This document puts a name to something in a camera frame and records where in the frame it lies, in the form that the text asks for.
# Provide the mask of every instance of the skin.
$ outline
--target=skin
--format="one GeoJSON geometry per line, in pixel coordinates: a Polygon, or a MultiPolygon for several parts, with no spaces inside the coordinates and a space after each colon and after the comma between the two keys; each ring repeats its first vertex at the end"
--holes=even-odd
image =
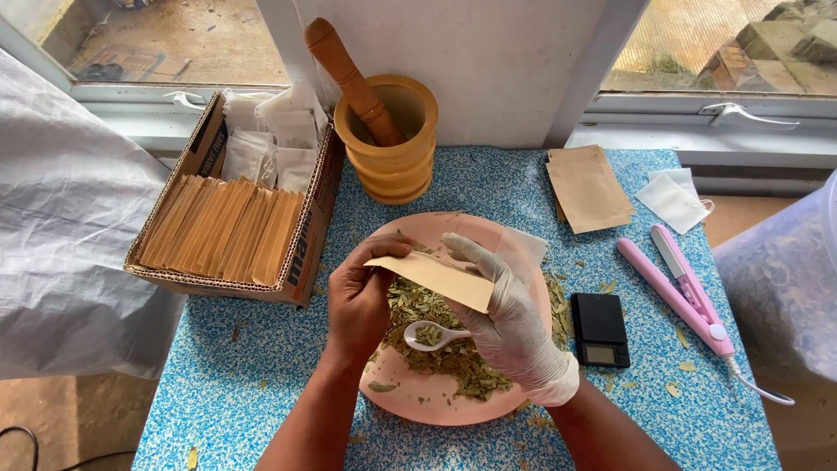
{"type": "MultiPolygon", "coordinates": [[[[395,279],[388,270],[363,264],[379,256],[406,256],[414,242],[401,234],[370,237],[331,274],[326,347],[254,471],[343,469],[357,387],[387,332],[387,289],[395,279]]],[[[583,375],[578,393],[547,411],[579,470],[680,469],[583,375]]]]}

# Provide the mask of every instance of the table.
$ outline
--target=table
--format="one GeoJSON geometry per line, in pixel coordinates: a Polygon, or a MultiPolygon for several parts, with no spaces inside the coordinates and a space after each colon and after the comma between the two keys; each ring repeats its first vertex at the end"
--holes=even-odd
{"type": "MultiPolygon", "coordinates": [[[[625,192],[647,183],[649,170],[679,167],[671,150],[608,150],[608,160],[625,192]]],[[[588,367],[584,374],[599,389],[613,374],[605,394],[628,413],[683,469],[780,470],[758,396],[727,376],[709,350],[615,250],[620,236],[634,240],[650,258],[657,254],[649,230],[660,223],[631,199],[631,225],[573,235],[559,224],[544,163],[546,151],[494,148],[439,148],[434,180],[422,198],[405,206],[374,203],[361,189],[352,166],[341,176],[316,286],[327,288],[330,270],[380,225],[424,211],[465,210],[530,232],[552,244],[545,268],[564,273],[569,292],[595,292],[617,280],[614,294],[626,308],[632,366],[626,370],[588,367]],[[584,267],[575,261],[584,261],[584,267]],[[675,336],[680,326],[691,347],[675,336]],[[692,360],[697,371],[678,362],[692,360]],[[679,397],[664,386],[677,381],[679,397]],[[638,387],[622,384],[635,381],[638,387]]],[[[700,226],[675,235],[736,347],[744,375],[751,379],[738,330],[700,226]]],[[[668,270],[659,256],[656,264],[668,270]]],[[[133,469],[185,469],[187,453],[198,449],[198,470],[249,470],[273,437],[325,345],[326,295],[315,294],[309,308],[233,298],[191,297],[162,373],[133,469]],[[232,341],[239,326],[238,338],[232,341]]],[[[398,417],[359,396],[352,435],[367,438],[348,446],[346,469],[572,469],[558,434],[526,422],[530,407],[514,420],[501,418],[469,427],[403,424],[398,417]],[[515,448],[524,442],[526,449],[515,448]]]]}

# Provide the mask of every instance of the window latch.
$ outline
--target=window latch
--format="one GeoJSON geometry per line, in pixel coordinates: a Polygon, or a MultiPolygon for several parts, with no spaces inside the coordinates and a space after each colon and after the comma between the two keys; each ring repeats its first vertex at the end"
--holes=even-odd
{"type": "Polygon", "coordinates": [[[195,101],[204,101],[202,96],[195,95],[194,93],[189,93],[187,91],[173,91],[172,93],[166,93],[166,95],[163,96],[174,96],[172,98],[172,102],[178,111],[185,111],[187,113],[200,115],[203,114],[203,110],[206,109],[206,106],[198,106],[189,102],[189,99],[187,98],[188,96],[191,96],[195,99],[195,101]]]}
{"type": "Polygon", "coordinates": [[[717,105],[704,106],[697,114],[714,116],[715,119],[709,122],[709,126],[711,127],[718,127],[721,124],[734,125],[736,123],[749,123],[764,129],[790,131],[796,126],[799,126],[798,122],[773,121],[753,116],[747,112],[746,106],[741,106],[737,103],[719,103],[717,105]]]}

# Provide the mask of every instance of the pestle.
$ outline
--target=pestle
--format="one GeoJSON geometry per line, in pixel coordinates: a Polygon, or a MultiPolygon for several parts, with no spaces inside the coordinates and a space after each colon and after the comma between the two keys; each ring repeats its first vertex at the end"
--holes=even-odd
{"type": "Polygon", "coordinates": [[[405,143],[407,138],[404,133],[395,126],[383,103],[357,70],[331,23],[323,18],[315,19],[306,28],[305,38],[311,55],[340,86],[343,96],[372,140],[382,148],[405,143]]]}

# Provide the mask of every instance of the black digital scale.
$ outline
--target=black digital scale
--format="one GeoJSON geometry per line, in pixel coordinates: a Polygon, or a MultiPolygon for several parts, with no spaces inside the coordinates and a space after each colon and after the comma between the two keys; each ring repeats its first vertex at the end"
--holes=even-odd
{"type": "Polygon", "coordinates": [[[628,368],[628,336],[619,296],[575,292],[570,306],[578,361],[584,365],[628,368]]]}

